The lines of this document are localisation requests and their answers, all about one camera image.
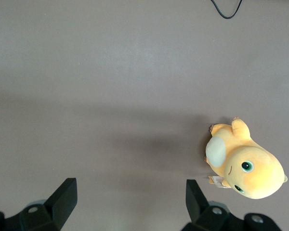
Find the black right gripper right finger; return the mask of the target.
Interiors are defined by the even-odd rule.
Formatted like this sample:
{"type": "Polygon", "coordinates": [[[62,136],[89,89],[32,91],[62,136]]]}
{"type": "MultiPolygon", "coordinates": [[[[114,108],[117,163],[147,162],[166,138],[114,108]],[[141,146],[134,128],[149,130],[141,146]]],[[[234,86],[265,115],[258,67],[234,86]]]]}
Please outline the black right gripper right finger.
{"type": "Polygon", "coordinates": [[[191,221],[183,231],[279,231],[268,216],[247,213],[243,219],[234,216],[223,203],[208,201],[196,180],[186,181],[185,204],[191,221]]]}

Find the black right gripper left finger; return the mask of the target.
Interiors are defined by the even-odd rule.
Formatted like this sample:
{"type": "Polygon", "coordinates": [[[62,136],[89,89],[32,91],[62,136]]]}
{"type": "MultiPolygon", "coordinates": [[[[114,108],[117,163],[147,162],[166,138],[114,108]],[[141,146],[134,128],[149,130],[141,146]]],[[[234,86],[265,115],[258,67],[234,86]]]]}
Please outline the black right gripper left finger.
{"type": "Polygon", "coordinates": [[[67,178],[45,201],[29,204],[6,218],[0,211],[0,231],[60,231],[77,204],[77,180],[67,178]]]}

